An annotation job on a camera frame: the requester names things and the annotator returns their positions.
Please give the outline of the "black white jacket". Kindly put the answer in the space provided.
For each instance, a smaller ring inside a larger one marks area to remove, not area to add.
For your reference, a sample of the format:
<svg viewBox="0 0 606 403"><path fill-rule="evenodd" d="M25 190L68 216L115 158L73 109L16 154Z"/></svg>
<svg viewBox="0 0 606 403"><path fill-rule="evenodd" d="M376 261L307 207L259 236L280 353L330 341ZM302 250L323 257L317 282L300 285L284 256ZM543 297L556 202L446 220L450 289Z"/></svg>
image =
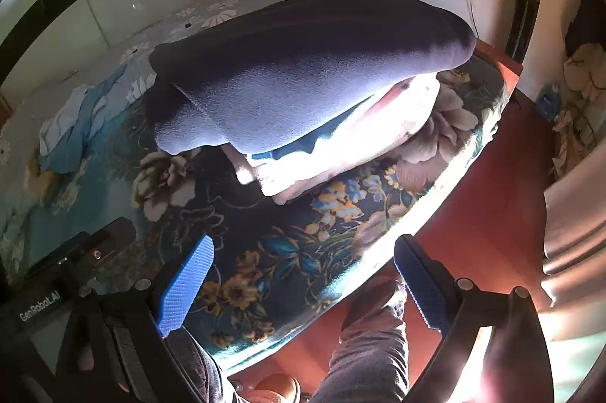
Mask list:
<svg viewBox="0 0 606 403"><path fill-rule="evenodd" d="M172 155L222 144L265 153L475 48L465 20L418 0L282 1L156 46L146 119Z"/></svg>

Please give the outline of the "curtain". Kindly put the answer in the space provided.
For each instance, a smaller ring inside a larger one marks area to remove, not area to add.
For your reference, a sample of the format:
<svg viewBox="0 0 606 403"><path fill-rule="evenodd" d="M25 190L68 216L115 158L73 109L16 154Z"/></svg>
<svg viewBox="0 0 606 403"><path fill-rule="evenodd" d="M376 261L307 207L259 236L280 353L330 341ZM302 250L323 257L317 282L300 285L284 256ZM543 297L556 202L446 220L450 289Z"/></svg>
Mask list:
<svg viewBox="0 0 606 403"><path fill-rule="evenodd" d="M605 353L605 144L544 191L544 278L539 314L554 399L579 393Z"/></svg>

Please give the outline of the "grey trouser leg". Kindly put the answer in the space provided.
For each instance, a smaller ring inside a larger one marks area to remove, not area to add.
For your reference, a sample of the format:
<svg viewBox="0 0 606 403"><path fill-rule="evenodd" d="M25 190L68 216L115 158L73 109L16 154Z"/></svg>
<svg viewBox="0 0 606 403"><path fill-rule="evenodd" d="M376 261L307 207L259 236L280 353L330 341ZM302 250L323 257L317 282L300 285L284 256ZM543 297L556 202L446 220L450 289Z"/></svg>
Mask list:
<svg viewBox="0 0 606 403"><path fill-rule="evenodd" d="M408 393L407 292L394 278L373 278L357 292L343 321L339 345L312 402L401 402ZM185 329L166 338L194 394L202 402L299 402L294 377L272 374L238 394L217 362Z"/></svg>

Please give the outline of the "teal floral bed blanket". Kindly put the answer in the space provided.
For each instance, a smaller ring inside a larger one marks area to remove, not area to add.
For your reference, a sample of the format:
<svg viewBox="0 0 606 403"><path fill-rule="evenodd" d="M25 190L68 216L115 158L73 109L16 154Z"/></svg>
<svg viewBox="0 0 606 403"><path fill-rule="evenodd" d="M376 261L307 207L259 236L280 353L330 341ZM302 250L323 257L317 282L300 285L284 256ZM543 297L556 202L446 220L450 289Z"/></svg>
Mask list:
<svg viewBox="0 0 606 403"><path fill-rule="evenodd" d="M38 128L69 86L45 88L1 133L1 258L10 280L81 232L117 217L136 238L94 277L107 291L157 273L202 235L216 246L187 329L228 373L285 345L417 233L492 139L517 78L481 57L440 76L436 110L408 150L342 173L279 205L242 184L217 148L158 155L141 105L91 141L78 169L43 173Z"/></svg>

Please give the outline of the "grey floral quilt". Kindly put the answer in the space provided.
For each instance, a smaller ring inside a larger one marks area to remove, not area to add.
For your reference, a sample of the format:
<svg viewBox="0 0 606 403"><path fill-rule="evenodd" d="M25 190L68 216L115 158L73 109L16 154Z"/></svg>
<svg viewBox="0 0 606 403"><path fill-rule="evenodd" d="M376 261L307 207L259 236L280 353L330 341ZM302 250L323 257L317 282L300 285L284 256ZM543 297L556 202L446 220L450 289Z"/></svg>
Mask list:
<svg viewBox="0 0 606 403"><path fill-rule="evenodd" d="M31 151L37 148L40 128L62 110L71 96L83 99L85 90L125 67L94 119L92 130L97 132L154 84L155 73L148 57L157 45L176 42L281 1L285 0L197 0L142 28L87 67L41 84L17 106L1 130L1 176L12 180L22 172Z"/></svg>

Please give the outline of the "blue bottle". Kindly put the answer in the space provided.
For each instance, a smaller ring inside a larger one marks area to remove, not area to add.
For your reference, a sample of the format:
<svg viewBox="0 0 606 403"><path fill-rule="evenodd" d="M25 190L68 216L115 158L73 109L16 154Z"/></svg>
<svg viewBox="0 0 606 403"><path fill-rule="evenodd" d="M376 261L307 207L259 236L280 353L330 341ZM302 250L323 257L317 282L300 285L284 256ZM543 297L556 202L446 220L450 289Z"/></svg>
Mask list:
<svg viewBox="0 0 606 403"><path fill-rule="evenodd" d="M541 89L536 101L538 113L548 122L553 122L561 112L562 98L560 93L560 85L553 83L545 85Z"/></svg>

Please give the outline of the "pink white garment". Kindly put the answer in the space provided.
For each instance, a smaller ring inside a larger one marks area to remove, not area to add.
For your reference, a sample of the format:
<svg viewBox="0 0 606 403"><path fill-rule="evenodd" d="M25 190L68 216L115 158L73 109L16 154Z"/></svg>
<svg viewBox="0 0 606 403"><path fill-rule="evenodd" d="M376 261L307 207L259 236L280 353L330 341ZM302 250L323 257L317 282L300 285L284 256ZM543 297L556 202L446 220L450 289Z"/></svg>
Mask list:
<svg viewBox="0 0 606 403"><path fill-rule="evenodd" d="M440 84L435 73L417 75L363 102L309 153L295 151L257 162L224 144L239 183L258 183L278 205L293 200L336 175L398 147L427 122Z"/></svg>

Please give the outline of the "black wall heater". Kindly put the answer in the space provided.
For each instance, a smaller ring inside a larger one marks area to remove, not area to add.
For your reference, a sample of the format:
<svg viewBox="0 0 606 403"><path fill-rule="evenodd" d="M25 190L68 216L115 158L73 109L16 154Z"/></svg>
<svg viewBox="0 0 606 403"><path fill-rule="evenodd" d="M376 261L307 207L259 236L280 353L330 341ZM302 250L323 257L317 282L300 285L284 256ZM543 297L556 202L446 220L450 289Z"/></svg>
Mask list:
<svg viewBox="0 0 606 403"><path fill-rule="evenodd" d="M504 53L522 64L534 32L540 0L515 0L515 12Z"/></svg>

